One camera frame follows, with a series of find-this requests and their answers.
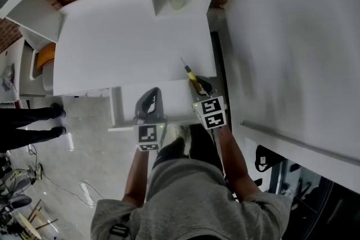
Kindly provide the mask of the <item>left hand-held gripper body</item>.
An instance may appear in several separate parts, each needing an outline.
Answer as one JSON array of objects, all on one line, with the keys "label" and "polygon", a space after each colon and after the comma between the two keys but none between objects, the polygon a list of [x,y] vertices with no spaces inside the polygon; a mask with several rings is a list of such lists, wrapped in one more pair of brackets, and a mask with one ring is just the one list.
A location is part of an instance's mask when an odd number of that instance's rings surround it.
[{"label": "left hand-held gripper body", "polygon": [[141,98],[137,101],[134,114],[134,133],[137,148],[142,151],[159,151],[162,147],[168,119],[161,115],[146,115],[141,109]]}]

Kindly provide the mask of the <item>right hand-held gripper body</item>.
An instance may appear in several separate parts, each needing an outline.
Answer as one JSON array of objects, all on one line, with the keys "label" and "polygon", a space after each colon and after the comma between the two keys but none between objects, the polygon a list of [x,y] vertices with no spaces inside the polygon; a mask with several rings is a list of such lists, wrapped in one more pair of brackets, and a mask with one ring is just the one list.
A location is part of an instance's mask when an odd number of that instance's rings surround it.
[{"label": "right hand-held gripper body", "polygon": [[201,76],[211,84],[211,94],[193,96],[193,110],[206,130],[219,128],[227,124],[227,105],[221,92],[217,88],[215,78]]}]

